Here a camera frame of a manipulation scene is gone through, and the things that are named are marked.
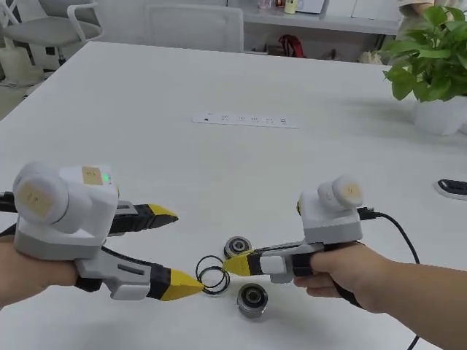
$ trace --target human hand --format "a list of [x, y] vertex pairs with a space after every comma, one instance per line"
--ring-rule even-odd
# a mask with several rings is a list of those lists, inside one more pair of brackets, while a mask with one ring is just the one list
[[313, 276], [295, 278], [297, 287], [306, 288], [312, 297], [340, 298], [333, 280], [353, 292], [367, 311], [383, 312], [379, 294], [394, 262], [362, 244], [350, 244], [341, 249], [312, 255]]
[[0, 308], [33, 297], [53, 285], [73, 286], [77, 277], [71, 262], [36, 260], [17, 252], [13, 237], [0, 239]]
[[418, 14], [421, 15], [423, 11], [425, 11], [427, 8], [434, 6], [432, 3], [424, 3], [424, 4], [413, 4], [412, 9]]

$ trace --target metal bearing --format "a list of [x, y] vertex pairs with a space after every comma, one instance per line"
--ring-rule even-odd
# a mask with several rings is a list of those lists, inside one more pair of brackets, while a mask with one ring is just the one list
[[259, 284], [245, 284], [237, 295], [240, 312], [249, 319], [261, 317], [268, 304], [268, 293]]
[[251, 249], [252, 245], [245, 237], [232, 237], [224, 246], [224, 255], [225, 258], [229, 259]]

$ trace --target shelf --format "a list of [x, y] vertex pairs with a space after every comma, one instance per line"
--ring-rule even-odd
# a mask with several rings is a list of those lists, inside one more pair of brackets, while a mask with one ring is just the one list
[[303, 28], [328, 29], [331, 31], [352, 31], [355, 33], [396, 35], [399, 23], [390, 20], [368, 20], [365, 18], [312, 15], [297, 12], [284, 13], [283, 9], [258, 9], [256, 6], [241, 4], [230, 5], [243, 10], [246, 23], [273, 24]]

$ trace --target sticker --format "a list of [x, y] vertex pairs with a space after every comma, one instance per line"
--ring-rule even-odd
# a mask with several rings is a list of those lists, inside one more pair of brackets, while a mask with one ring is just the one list
[[104, 184], [102, 182], [101, 169], [90, 166], [82, 167], [82, 181], [85, 184]]
[[351, 198], [360, 198], [362, 192], [360, 191], [360, 186], [358, 184], [349, 184], [345, 187], [345, 195]]
[[18, 200], [26, 208], [42, 218], [49, 214], [53, 205], [52, 199], [46, 193], [35, 188], [29, 182], [21, 187]]

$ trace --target table surface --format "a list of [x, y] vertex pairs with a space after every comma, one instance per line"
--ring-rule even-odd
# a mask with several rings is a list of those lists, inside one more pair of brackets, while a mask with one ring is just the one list
[[[440, 196], [440, 178], [466, 179], [467, 136], [430, 136], [410, 123], [381, 66], [90, 43], [0, 122], [0, 188], [21, 166], [108, 163], [121, 198], [158, 203], [180, 221], [121, 238], [113, 249], [193, 273], [231, 236], [256, 247], [303, 237], [295, 206], [307, 187], [357, 177], [366, 205], [392, 214], [424, 263], [467, 268], [467, 203]], [[197, 112], [286, 116], [299, 129], [192, 123]], [[14, 217], [0, 216], [3, 226]], [[363, 223], [365, 242], [411, 262], [398, 231]], [[236, 293], [259, 281], [257, 322]], [[53, 287], [0, 313], [2, 349], [406, 349], [412, 334], [385, 315], [307, 297], [266, 278], [233, 278], [221, 297], [117, 302]], [[433, 349], [422, 342], [417, 349]]]

